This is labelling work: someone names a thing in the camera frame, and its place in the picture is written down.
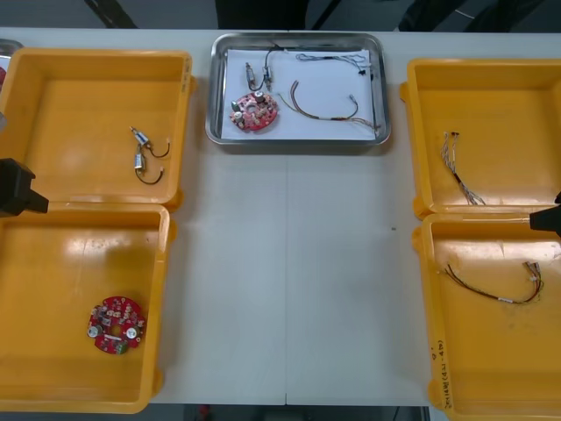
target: white paper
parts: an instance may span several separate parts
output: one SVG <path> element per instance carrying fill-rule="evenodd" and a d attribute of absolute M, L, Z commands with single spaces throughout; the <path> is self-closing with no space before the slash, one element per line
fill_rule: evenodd
<path fill-rule="evenodd" d="M 295 80 L 300 84 L 295 92 L 300 107 L 320 117 L 346 116 L 354 111 L 349 95 L 359 103 L 355 117 L 373 122 L 372 85 L 369 72 L 360 75 L 358 69 L 344 61 L 298 61 L 301 52 L 273 51 L 268 65 L 273 74 L 273 97 L 279 104 L 279 114 L 273 124 L 256 132 L 242 131 L 230 121 L 231 102 L 250 92 L 245 79 L 245 64 L 252 65 L 257 83 L 263 77 L 266 51 L 229 50 L 224 93 L 222 139 L 326 139 L 373 140 L 374 130 L 348 121 L 324 121 L 304 117 L 290 110 L 279 98 L 279 93 L 290 101 L 290 87 Z M 357 52 L 306 52 L 309 55 L 360 54 L 369 62 L 366 50 Z"/>

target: capacitor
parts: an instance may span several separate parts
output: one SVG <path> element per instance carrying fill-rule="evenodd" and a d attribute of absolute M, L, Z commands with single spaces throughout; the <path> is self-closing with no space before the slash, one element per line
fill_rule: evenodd
<path fill-rule="evenodd" d="M 131 132 L 134 138 L 137 140 L 138 144 L 141 146 L 146 145 L 150 141 L 149 138 L 144 133 L 138 131 L 132 126 L 131 126 Z"/>
<path fill-rule="evenodd" d="M 253 94 L 253 96 L 255 96 L 255 100 L 256 100 L 258 103 L 262 103 L 263 101 L 265 101 L 265 94 L 263 93 L 262 90 L 258 90 L 257 92 L 255 92 L 255 93 Z"/>
<path fill-rule="evenodd" d="M 268 66 L 263 67 L 263 80 L 265 81 L 266 90 L 271 92 L 273 85 L 273 71 Z"/>
<path fill-rule="evenodd" d="M 126 353 L 128 347 L 129 344 L 126 341 L 119 342 L 117 346 L 115 346 L 115 352 L 117 355 L 122 355 L 123 353 Z"/>
<path fill-rule="evenodd" d="M 244 121 L 244 114 L 242 114 L 242 111 L 234 112 L 234 120 L 236 121 L 236 123 L 241 123 L 242 121 Z"/>
<path fill-rule="evenodd" d="M 126 337 L 128 339 L 135 339 L 140 334 L 140 329 L 138 327 L 129 327 L 126 330 Z"/>
<path fill-rule="evenodd" d="M 88 336 L 91 338 L 97 338 L 102 333 L 103 333 L 103 328 L 99 325 L 90 326 L 88 328 Z"/>
<path fill-rule="evenodd" d="M 145 158 L 142 152 L 140 152 L 140 146 L 138 146 L 137 152 L 134 155 L 134 169 L 137 171 L 144 171 L 145 167 Z"/>
<path fill-rule="evenodd" d="M 249 63 L 245 64 L 245 78 L 250 87 L 255 87 L 255 74 L 253 73 L 252 66 Z"/>

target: electronic component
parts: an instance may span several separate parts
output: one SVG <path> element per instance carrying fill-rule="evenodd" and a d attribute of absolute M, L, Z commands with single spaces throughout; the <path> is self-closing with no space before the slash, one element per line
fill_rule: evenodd
<path fill-rule="evenodd" d="M 138 346 L 145 325 L 137 303 L 125 296 L 111 296 L 91 311 L 88 336 L 105 353 L 119 355 Z"/>
<path fill-rule="evenodd" d="M 241 130 L 257 131 L 268 127 L 277 117 L 277 103 L 269 94 L 258 90 L 232 102 L 231 122 Z"/>
<path fill-rule="evenodd" d="M 447 265 L 447 267 L 444 269 L 444 272 L 455 282 L 457 283 L 459 286 L 465 288 L 465 289 L 469 289 L 472 292 L 475 292 L 476 294 L 479 294 L 480 296 L 485 296 L 487 298 L 491 298 L 493 300 L 497 300 L 497 301 L 501 301 L 503 303 L 508 303 L 508 304 L 525 304 L 525 303 L 530 303 L 532 300 L 534 300 L 534 298 L 537 297 L 537 295 L 540 293 L 540 291 L 543 289 L 543 281 L 542 281 L 542 271 L 540 269 L 540 265 L 537 262 L 529 262 L 529 261 L 524 261 L 522 264 L 526 269 L 528 269 L 528 271 L 530 272 L 530 278 L 529 280 L 534 284 L 534 290 L 532 292 L 532 294 L 523 300 L 513 300 L 511 298 L 504 298 L 502 296 L 496 296 L 493 294 L 490 294 L 488 292 L 485 292 L 481 289 L 477 289 L 475 287 L 472 287 L 471 285 L 468 285 L 467 283 L 465 283 L 464 281 L 462 281 L 452 270 L 452 267 L 450 266 L 450 264 Z"/>
<path fill-rule="evenodd" d="M 162 155 L 157 155 L 153 151 L 152 142 L 149 140 L 148 136 L 146 136 L 140 130 L 135 129 L 132 126 L 130 126 L 130 128 L 131 128 L 132 135 L 134 136 L 134 139 L 137 140 L 140 147 L 145 147 L 146 149 L 148 149 L 154 158 L 163 158 L 167 156 L 170 149 L 169 140 L 167 141 L 167 150 Z"/>
<path fill-rule="evenodd" d="M 255 74 L 253 73 L 252 65 L 249 63 L 245 64 L 245 79 L 247 79 L 250 89 L 255 88 Z"/>
<path fill-rule="evenodd" d="M 142 154 L 142 146 L 140 144 L 137 145 L 137 152 L 134 154 L 134 173 L 136 174 L 137 178 L 142 181 L 144 184 L 153 185 L 156 184 L 161 180 L 161 177 L 164 176 L 164 168 L 160 167 L 160 175 L 154 181 L 148 182 L 144 179 L 144 172 L 146 170 L 146 158 Z"/>
<path fill-rule="evenodd" d="M 298 88 L 298 81 L 294 81 L 294 83 L 292 84 L 292 86 L 290 87 L 290 99 L 292 100 L 292 105 L 290 105 L 285 99 L 284 97 L 279 94 L 280 99 L 282 100 L 282 102 L 292 111 L 297 112 L 299 114 L 302 114 L 304 117 L 307 118 L 313 118 L 314 120 L 326 120 L 326 121 L 351 121 L 353 123 L 360 123 L 362 125 L 367 125 L 368 127 L 374 129 L 376 127 L 374 127 L 374 124 L 372 124 L 370 121 L 365 120 L 364 118 L 359 118 L 359 117 L 354 117 L 357 112 L 359 112 L 359 103 L 357 102 L 357 99 L 354 97 L 354 95 L 349 95 L 349 99 L 352 101 L 352 103 L 354 104 L 354 112 L 352 114 L 350 114 L 349 116 L 346 117 L 318 117 L 314 114 L 310 114 L 306 111 L 304 111 L 300 105 L 298 105 L 298 103 L 296 102 L 296 96 L 295 96 L 295 92 L 296 92 L 296 88 Z"/>
<path fill-rule="evenodd" d="M 355 68 L 359 70 L 359 75 L 365 75 L 366 70 L 370 68 L 370 63 L 366 57 L 360 54 L 345 54 L 345 55 L 309 55 L 309 54 L 297 54 L 296 59 L 298 61 L 322 61 L 322 60 L 337 60 L 345 61 L 352 64 Z"/>
<path fill-rule="evenodd" d="M 271 88 L 273 87 L 273 71 L 268 65 L 269 55 L 273 51 L 281 51 L 281 50 L 282 48 L 280 46 L 274 44 L 274 46 L 269 48 L 269 51 L 266 52 L 265 65 L 263 66 L 263 79 L 261 80 L 259 86 L 257 86 L 257 81 L 255 79 L 255 74 L 253 73 L 252 65 L 249 63 L 245 64 L 245 79 L 247 80 L 247 87 L 251 92 L 256 92 L 258 90 L 261 90 L 263 88 L 263 84 L 265 84 L 266 90 L 271 92 Z"/>
<path fill-rule="evenodd" d="M 134 169 L 139 172 L 144 172 L 146 168 L 145 157 L 142 154 L 141 146 L 138 145 L 137 152 L 134 155 Z"/>
<path fill-rule="evenodd" d="M 448 169 L 452 172 L 454 179 L 458 183 L 459 187 L 462 189 L 462 193 L 464 193 L 465 198 L 469 202 L 469 204 L 485 204 L 485 201 L 471 190 L 467 188 L 465 183 L 459 178 L 458 173 L 456 172 L 456 143 L 458 143 L 459 133 L 452 132 L 452 148 L 449 148 L 449 138 L 450 135 L 448 132 L 444 132 L 444 143 L 442 148 L 440 149 L 440 156 L 444 161 L 444 164 Z"/>

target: electrical cable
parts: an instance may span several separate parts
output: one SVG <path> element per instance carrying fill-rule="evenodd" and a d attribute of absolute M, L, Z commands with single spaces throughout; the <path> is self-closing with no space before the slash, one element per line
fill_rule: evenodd
<path fill-rule="evenodd" d="M 159 182 L 159 181 L 161 180 L 161 177 L 164 176 L 164 168 L 163 168 L 163 167 L 160 167 L 160 175 L 158 175 L 158 178 L 157 178 L 156 180 L 152 181 L 152 182 L 147 182 L 145 179 L 143 179 L 143 178 L 140 176 L 140 174 L 142 174 L 142 171 L 140 171 L 140 170 L 138 170 L 138 169 L 136 169 L 136 170 L 134 171 L 134 174 L 136 174 L 136 175 L 137 175 L 137 178 L 138 178 L 140 181 L 142 181 L 144 184 L 148 184 L 148 185 L 153 186 L 154 184 L 156 184 L 157 182 Z"/>
<path fill-rule="evenodd" d="M 475 292 L 476 294 L 479 294 L 480 296 L 485 296 L 487 298 L 491 298 L 492 300 L 497 300 L 497 301 L 502 301 L 503 303 L 509 303 L 509 304 L 526 304 L 526 303 L 530 303 L 534 298 L 536 298 L 536 296 L 540 293 L 540 291 L 543 289 L 543 281 L 542 281 L 542 273 L 540 270 L 540 266 L 537 262 L 529 262 L 529 261 L 525 261 L 522 264 L 526 269 L 528 269 L 528 271 L 531 273 L 531 277 L 530 277 L 530 281 L 534 283 L 534 292 L 532 293 L 531 296 L 529 296 L 526 299 L 523 300 L 513 300 L 510 298 L 504 298 L 502 296 L 495 296 L 493 294 L 490 294 L 488 292 L 485 292 L 481 289 L 477 289 L 475 287 L 472 287 L 471 285 L 468 285 L 467 283 L 465 283 L 464 281 L 462 281 L 452 270 L 452 267 L 450 266 L 450 263 L 447 265 L 447 268 L 444 269 L 444 272 L 458 285 L 460 285 L 463 288 L 469 289 L 472 292 Z"/>
<path fill-rule="evenodd" d="M 337 60 L 345 61 L 352 64 L 355 68 L 359 70 L 359 75 L 365 75 L 366 69 L 370 68 L 370 64 L 364 64 L 367 62 L 366 57 L 360 54 L 346 54 L 346 55 L 308 55 L 300 53 L 296 55 L 298 61 L 322 61 L 322 60 Z"/>
<path fill-rule="evenodd" d="M 270 83 L 271 83 L 271 72 L 269 69 L 269 54 L 272 53 L 273 51 L 282 51 L 283 48 L 275 43 L 273 43 L 273 46 L 271 48 L 269 48 L 269 50 L 266 52 L 265 54 L 265 66 L 263 67 L 263 69 L 265 70 L 265 74 L 263 75 L 263 79 L 261 80 L 261 83 L 259 84 L 259 86 L 257 88 L 255 88 L 255 74 L 253 73 L 253 69 L 252 66 L 249 63 L 245 64 L 245 79 L 247 80 L 247 87 L 249 88 L 249 90 L 251 92 L 256 92 L 258 90 L 261 90 L 261 88 L 263 88 L 263 84 L 265 84 L 267 86 L 267 88 L 270 90 Z"/>
<path fill-rule="evenodd" d="M 162 155 L 157 155 L 157 154 L 155 154 L 154 151 L 152 150 L 152 147 L 151 147 L 151 146 L 148 147 L 148 150 L 150 151 L 150 153 L 152 154 L 152 156 L 153 156 L 154 158 L 164 158 L 164 157 L 167 156 L 167 154 L 169 153 L 169 148 L 170 148 L 170 146 L 169 146 L 169 141 L 168 141 L 168 142 L 167 142 L 167 150 L 166 150 Z"/>
<path fill-rule="evenodd" d="M 450 157 L 450 148 L 449 148 L 449 134 L 448 132 L 444 132 L 444 143 L 442 148 L 440 149 L 440 156 L 444 161 L 444 164 L 448 169 L 452 172 L 454 179 L 458 183 L 459 187 L 462 189 L 462 193 L 464 193 L 465 198 L 469 202 L 469 204 L 486 204 L 485 201 L 471 190 L 467 188 L 465 183 L 459 178 L 458 173 L 456 172 L 456 143 L 458 142 L 459 133 L 452 132 L 452 148 L 451 148 L 451 157 Z"/>
<path fill-rule="evenodd" d="M 296 96 L 295 96 L 295 92 L 296 92 L 296 88 L 298 88 L 298 81 L 294 81 L 294 83 L 292 84 L 292 86 L 290 87 L 290 99 L 292 100 L 292 105 L 291 106 L 283 97 L 281 94 L 279 94 L 280 99 L 282 100 L 282 102 L 284 104 L 286 104 L 292 111 L 298 112 L 299 114 L 302 114 L 304 117 L 307 118 L 313 118 L 314 120 L 325 120 L 325 121 L 352 121 L 354 123 L 360 123 L 362 125 L 367 125 L 368 127 L 374 128 L 374 124 L 372 124 L 370 121 L 365 120 L 364 118 L 357 118 L 354 117 L 357 112 L 359 112 L 359 103 L 357 102 L 356 98 L 353 95 L 349 95 L 349 98 L 351 99 L 351 101 L 354 103 L 355 106 L 355 110 L 354 112 L 346 117 L 319 117 L 316 116 L 314 114 L 310 114 L 306 111 L 304 111 L 300 105 L 298 104 L 298 102 L 296 101 Z"/>

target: red circuit board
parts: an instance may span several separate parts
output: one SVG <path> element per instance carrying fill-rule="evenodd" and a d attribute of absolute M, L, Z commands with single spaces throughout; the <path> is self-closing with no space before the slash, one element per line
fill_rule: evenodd
<path fill-rule="evenodd" d="M 145 328 L 138 304 L 125 296 L 110 296 L 91 311 L 88 336 L 105 353 L 121 354 L 139 345 Z"/>
<path fill-rule="evenodd" d="M 239 106 L 242 118 L 236 120 L 236 112 L 230 114 L 231 122 L 242 130 L 260 130 L 268 127 L 277 117 L 277 103 L 269 94 L 262 95 L 263 101 L 259 102 L 256 92 L 239 98 L 236 103 Z"/>

